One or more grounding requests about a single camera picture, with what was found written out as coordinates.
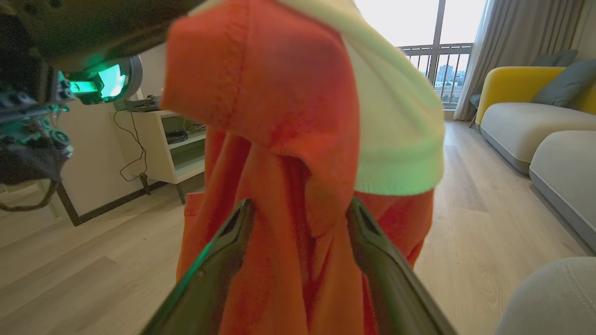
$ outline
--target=window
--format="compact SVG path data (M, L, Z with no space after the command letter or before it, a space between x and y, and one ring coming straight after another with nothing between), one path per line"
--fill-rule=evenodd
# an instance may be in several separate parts
M485 1L356 0L364 19L400 47L446 108L461 96Z

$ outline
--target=wooden floor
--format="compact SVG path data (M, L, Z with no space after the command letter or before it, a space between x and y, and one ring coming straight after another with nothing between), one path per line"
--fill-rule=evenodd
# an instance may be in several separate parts
M532 271L589 251L466 123L449 122L445 144L415 270L460 335L491 334ZM76 228L49 209L0 212L0 334L137 333L174 285L182 214L171 186Z

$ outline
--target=black baseboard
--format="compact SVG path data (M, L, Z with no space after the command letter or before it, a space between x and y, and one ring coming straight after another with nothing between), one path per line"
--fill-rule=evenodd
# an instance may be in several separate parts
M166 184L167 182L159 181L149 185L149 189L153 191ZM126 196L123 196L122 198L116 199L110 203L107 203L99 208L96 208L88 213L79 216L72 201L70 201L69 195L66 193L66 190L64 189L64 186L62 184L58 186L57 193L74 226L82 225L85 222L102 215L103 213L109 212L116 207L122 206L123 204L135 200L136 198L146 194L145 189L142 188L138 191L134 191L133 193L130 193Z

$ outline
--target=gray curtain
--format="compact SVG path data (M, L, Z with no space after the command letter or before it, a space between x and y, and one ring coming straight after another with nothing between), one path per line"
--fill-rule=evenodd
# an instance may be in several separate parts
M570 48L584 0L488 0L454 119L469 121L469 103L486 75L501 66L527 66L539 54Z

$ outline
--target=orange cloth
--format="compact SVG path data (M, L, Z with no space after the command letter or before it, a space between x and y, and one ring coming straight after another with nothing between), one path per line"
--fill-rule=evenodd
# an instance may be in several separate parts
M359 106L333 30L269 0L228 0L170 31L163 107L208 125L206 191L187 200L178 278L235 204L256 206L220 334L374 334L344 218ZM428 192L357 194L411 263Z

